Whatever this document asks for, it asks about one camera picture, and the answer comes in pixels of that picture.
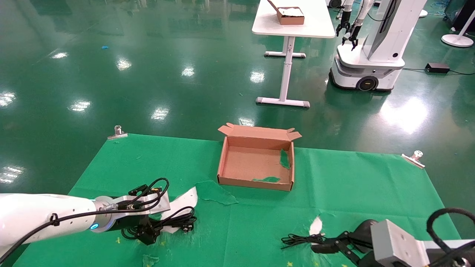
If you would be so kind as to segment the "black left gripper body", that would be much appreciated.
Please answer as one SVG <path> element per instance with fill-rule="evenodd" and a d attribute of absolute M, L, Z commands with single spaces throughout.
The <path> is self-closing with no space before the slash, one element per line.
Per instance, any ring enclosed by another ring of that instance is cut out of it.
<path fill-rule="evenodd" d="M 123 217 L 115 221 L 108 231 L 120 231 L 128 240 L 137 240 L 137 228 L 151 228 L 148 215 Z"/>

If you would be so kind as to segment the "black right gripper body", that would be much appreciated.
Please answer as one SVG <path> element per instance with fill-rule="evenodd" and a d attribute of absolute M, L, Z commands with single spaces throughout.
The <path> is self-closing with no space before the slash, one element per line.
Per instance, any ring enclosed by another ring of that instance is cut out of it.
<path fill-rule="evenodd" d="M 356 249 L 361 254 L 368 254 L 373 250 L 373 242 L 370 235 L 349 235 L 348 236 L 348 259 L 355 265 L 361 266 L 362 258 L 353 252 Z"/>

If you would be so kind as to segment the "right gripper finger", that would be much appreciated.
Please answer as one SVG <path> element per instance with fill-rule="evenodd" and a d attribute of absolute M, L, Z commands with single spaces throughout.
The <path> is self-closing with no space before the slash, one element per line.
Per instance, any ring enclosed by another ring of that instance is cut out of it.
<path fill-rule="evenodd" d="M 356 241 L 355 239 L 353 238 L 354 237 L 354 233 L 353 232 L 349 232 L 349 231 L 343 231 L 343 233 L 341 233 L 340 235 L 338 235 L 336 238 L 325 238 L 323 243 L 322 243 L 322 246 L 334 246 L 338 243 L 342 243 L 343 245 L 356 245 Z"/>
<path fill-rule="evenodd" d="M 317 254 L 342 253 L 354 265 L 360 263 L 360 258 L 345 243 L 315 244 L 311 245 L 311 250 Z"/>

